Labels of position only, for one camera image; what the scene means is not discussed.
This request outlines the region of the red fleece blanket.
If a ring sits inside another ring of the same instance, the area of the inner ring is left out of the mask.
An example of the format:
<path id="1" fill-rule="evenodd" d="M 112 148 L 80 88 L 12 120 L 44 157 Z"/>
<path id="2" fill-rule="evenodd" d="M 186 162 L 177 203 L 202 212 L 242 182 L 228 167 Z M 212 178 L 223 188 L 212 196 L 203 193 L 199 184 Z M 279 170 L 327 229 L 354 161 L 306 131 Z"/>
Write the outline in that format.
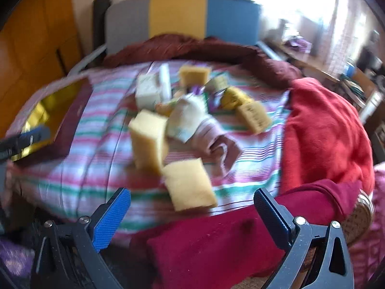
<path id="1" fill-rule="evenodd" d="M 360 181 L 362 190 L 372 193 L 371 142 L 356 109 L 314 78 L 291 83 L 290 107 L 284 126 L 280 193 L 322 179 Z"/>

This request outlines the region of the white foam bar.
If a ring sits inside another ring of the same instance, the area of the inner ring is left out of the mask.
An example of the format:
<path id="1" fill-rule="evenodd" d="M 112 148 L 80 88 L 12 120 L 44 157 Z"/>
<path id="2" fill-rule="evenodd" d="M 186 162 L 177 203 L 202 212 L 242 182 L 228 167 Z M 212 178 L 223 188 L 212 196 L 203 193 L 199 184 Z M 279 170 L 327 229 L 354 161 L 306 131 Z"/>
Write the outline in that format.
<path id="1" fill-rule="evenodd" d="M 162 102 L 167 102 L 172 98 L 172 87 L 170 83 L 169 64 L 163 63 L 159 67 L 160 98 Z"/>

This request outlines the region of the yellow sponge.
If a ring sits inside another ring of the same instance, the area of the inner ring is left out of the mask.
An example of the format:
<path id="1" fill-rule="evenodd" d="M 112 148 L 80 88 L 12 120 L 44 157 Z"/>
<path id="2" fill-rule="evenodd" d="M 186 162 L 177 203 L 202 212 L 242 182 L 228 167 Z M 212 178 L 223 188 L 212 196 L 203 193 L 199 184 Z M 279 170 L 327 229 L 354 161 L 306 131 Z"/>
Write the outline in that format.
<path id="1" fill-rule="evenodd" d="M 160 175 L 168 154 L 166 138 L 168 118 L 141 110 L 128 124 L 133 158 L 138 170 Z"/>
<path id="2" fill-rule="evenodd" d="M 179 160 L 162 169 L 165 187 L 176 212 L 217 206 L 202 159 Z"/>
<path id="3" fill-rule="evenodd" d="M 264 132 L 271 125 L 271 118 L 259 101 L 237 107 L 237 116 L 253 134 Z"/>

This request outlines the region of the pink striped sock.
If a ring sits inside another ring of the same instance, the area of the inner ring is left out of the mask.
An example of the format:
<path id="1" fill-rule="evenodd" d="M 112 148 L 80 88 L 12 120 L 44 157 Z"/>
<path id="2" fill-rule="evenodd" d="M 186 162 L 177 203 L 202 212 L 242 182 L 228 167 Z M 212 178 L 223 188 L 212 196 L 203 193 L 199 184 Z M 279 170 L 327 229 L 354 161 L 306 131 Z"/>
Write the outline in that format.
<path id="1" fill-rule="evenodd" d="M 239 143 L 227 135 L 220 123 L 210 115 L 204 117 L 189 140 L 196 151 L 213 160 L 213 175 L 225 177 L 243 153 Z"/>

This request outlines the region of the wooden wardrobe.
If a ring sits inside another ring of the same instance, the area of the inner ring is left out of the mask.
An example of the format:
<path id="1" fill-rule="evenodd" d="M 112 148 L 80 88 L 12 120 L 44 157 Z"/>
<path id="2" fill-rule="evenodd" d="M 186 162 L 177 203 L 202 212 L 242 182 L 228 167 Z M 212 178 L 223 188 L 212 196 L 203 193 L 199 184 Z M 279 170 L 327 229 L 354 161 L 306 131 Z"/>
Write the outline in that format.
<path id="1" fill-rule="evenodd" d="M 82 57 L 72 0 L 21 0 L 1 30 L 1 134 L 36 91 Z"/>

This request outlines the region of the wooden desk with clutter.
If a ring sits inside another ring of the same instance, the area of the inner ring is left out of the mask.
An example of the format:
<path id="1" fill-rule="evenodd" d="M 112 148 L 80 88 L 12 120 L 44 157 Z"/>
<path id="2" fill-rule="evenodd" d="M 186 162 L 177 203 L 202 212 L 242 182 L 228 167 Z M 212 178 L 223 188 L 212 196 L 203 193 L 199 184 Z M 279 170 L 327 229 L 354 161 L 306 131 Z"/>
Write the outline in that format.
<path id="1" fill-rule="evenodd" d="M 297 52 L 282 42 L 265 39 L 257 44 L 272 59 L 287 61 L 303 75 L 319 80 L 350 102 L 359 113 L 361 122 L 384 120 L 384 95 L 364 72 L 355 67 L 345 55 L 331 53 L 325 58 Z"/>

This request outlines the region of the dark red garment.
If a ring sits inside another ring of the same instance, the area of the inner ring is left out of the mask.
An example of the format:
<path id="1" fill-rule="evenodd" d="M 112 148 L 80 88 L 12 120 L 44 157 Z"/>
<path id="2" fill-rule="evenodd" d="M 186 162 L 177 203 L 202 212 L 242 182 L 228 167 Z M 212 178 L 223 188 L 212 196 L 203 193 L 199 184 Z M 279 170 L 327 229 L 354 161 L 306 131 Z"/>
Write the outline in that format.
<path id="1" fill-rule="evenodd" d="M 323 179 L 276 201 L 294 216 L 326 225 L 352 213 L 361 187 L 361 181 Z M 231 288 L 247 277 L 269 275 L 283 257 L 252 205 L 137 233 L 128 249 L 136 261 L 155 268 L 150 288 Z"/>

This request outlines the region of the large yellow sponge block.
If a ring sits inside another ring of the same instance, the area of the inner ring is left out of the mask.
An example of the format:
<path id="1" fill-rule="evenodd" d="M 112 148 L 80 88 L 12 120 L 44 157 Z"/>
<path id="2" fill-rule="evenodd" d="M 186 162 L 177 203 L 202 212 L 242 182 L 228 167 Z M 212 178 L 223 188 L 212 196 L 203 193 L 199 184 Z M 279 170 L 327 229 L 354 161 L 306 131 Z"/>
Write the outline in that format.
<path id="1" fill-rule="evenodd" d="M 180 86 L 204 86 L 209 82 L 211 72 L 211 67 L 183 65 L 179 69 Z"/>

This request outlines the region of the grey yellow blue headboard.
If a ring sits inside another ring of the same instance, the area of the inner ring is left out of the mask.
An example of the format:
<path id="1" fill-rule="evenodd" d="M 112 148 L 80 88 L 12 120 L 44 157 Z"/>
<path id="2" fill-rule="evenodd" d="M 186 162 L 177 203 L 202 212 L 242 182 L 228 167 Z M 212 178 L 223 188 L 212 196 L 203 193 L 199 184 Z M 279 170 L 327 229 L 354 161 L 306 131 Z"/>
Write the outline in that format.
<path id="1" fill-rule="evenodd" d="M 106 52 L 174 33 L 255 45 L 261 8 L 251 0 L 124 0 L 106 11 Z"/>

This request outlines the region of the green white tea box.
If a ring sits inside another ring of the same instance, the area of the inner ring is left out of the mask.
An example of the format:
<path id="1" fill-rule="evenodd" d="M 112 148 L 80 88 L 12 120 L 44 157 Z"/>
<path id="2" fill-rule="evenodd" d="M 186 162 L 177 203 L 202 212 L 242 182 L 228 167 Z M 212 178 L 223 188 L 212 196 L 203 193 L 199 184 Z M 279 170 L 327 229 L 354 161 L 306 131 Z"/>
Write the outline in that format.
<path id="1" fill-rule="evenodd" d="M 216 93 L 223 91 L 228 87 L 228 77 L 225 74 L 220 74 L 216 77 L 213 77 L 207 84 L 205 88 L 210 93 Z"/>

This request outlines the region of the yellow sock bundle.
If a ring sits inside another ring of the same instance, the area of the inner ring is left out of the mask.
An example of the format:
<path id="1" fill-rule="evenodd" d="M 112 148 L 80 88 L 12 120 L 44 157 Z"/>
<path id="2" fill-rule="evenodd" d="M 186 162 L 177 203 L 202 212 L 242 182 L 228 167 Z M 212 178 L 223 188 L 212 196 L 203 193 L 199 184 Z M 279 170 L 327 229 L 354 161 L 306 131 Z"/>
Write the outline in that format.
<path id="1" fill-rule="evenodd" d="M 235 110 L 237 107 L 253 101 L 253 98 L 248 96 L 248 94 L 241 89 L 230 86 L 226 88 L 221 97 L 221 108 L 223 110 Z"/>

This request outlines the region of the white medicine box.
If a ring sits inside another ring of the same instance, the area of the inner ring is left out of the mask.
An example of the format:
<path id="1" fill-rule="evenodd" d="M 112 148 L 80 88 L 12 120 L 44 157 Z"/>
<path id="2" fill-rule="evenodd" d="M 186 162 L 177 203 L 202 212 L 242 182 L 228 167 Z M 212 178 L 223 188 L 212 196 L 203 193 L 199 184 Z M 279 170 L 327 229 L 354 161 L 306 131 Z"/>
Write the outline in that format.
<path id="1" fill-rule="evenodd" d="M 161 102 L 161 91 L 156 74 L 140 74 L 136 80 L 135 101 L 139 110 L 154 110 Z"/>

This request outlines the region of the purple snack packet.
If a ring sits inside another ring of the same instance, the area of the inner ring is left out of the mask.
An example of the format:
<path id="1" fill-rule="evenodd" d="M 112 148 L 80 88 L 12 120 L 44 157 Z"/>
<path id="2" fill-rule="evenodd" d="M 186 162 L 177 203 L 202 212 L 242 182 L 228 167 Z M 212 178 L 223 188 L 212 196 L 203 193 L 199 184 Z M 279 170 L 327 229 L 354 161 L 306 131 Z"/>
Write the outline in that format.
<path id="1" fill-rule="evenodd" d="M 203 95 L 205 92 L 205 86 L 204 85 L 192 85 L 188 88 L 188 93 L 191 93 L 193 95 Z"/>

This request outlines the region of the maroon puffer jacket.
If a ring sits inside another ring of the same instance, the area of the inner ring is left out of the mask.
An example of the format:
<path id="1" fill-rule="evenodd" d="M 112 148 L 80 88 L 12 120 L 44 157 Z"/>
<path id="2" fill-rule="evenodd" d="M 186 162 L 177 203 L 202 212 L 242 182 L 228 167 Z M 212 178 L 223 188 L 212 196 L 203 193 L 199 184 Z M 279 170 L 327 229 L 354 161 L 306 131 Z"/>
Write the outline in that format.
<path id="1" fill-rule="evenodd" d="M 224 42 L 215 37 L 196 39 L 187 35 L 162 34 L 129 44 L 103 60 L 106 68 L 150 61 L 193 60 L 239 65 L 266 84 L 287 89 L 302 72 L 285 61 L 269 58 L 259 47 Z"/>

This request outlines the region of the cream sock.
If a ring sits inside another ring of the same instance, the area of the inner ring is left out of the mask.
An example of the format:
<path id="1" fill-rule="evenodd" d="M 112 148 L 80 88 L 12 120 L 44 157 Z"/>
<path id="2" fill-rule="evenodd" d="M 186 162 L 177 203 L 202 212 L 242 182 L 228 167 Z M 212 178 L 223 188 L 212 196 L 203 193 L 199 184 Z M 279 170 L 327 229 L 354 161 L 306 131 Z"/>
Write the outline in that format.
<path id="1" fill-rule="evenodd" d="M 207 114 L 205 102 L 192 93 L 176 102 L 167 123 L 167 136 L 186 143 L 194 135 Z"/>

